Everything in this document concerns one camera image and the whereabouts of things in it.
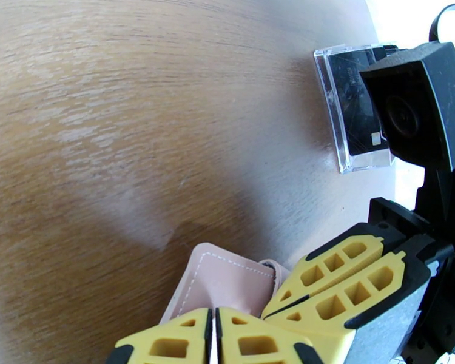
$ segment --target black camera housing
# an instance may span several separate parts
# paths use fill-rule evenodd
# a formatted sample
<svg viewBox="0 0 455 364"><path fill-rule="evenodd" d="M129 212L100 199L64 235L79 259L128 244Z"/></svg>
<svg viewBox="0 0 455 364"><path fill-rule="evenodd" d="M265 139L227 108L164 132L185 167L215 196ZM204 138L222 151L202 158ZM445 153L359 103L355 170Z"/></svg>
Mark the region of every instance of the black camera housing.
<svg viewBox="0 0 455 364"><path fill-rule="evenodd" d="M360 72L394 155L428 169L455 168L455 47L430 42Z"/></svg>

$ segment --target wood grain surface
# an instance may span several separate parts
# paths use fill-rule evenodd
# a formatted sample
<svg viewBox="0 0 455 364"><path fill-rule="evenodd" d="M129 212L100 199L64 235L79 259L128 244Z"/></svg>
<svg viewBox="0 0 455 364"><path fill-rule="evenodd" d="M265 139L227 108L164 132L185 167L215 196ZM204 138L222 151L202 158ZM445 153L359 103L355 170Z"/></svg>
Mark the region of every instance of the wood grain surface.
<svg viewBox="0 0 455 364"><path fill-rule="evenodd" d="M102 363L197 243L291 265L391 198L312 58L374 41L364 0L0 0L0 363Z"/></svg>

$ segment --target camera lens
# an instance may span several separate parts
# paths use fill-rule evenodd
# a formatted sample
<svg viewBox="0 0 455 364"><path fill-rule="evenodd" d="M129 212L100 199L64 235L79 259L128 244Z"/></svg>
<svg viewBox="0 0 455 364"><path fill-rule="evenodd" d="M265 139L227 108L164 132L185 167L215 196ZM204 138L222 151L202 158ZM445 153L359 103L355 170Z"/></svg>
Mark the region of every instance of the camera lens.
<svg viewBox="0 0 455 364"><path fill-rule="evenodd" d="M394 128L405 138L415 137L420 127L420 119L411 106L399 96L386 100L386 111Z"/></svg>

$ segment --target clear plastic case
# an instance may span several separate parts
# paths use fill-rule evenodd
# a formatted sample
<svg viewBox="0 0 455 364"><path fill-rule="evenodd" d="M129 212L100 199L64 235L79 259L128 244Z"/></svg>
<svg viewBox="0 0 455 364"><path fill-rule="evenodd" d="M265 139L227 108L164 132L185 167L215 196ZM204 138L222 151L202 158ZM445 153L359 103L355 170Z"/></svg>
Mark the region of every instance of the clear plastic case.
<svg viewBox="0 0 455 364"><path fill-rule="evenodd" d="M399 49L340 45L316 50L318 74L334 132L341 173L390 166L394 157L359 71Z"/></svg>

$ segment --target pink leather wallet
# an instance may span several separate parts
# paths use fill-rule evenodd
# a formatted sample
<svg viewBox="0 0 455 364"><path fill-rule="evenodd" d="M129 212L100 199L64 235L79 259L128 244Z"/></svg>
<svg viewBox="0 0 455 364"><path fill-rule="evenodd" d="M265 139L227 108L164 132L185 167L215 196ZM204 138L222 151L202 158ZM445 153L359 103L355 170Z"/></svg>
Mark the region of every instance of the pink leather wallet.
<svg viewBox="0 0 455 364"><path fill-rule="evenodd" d="M198 244L160 324L197 308L219 306L259 317L288 274L274 260L257 263L210 243Z"/></svg>

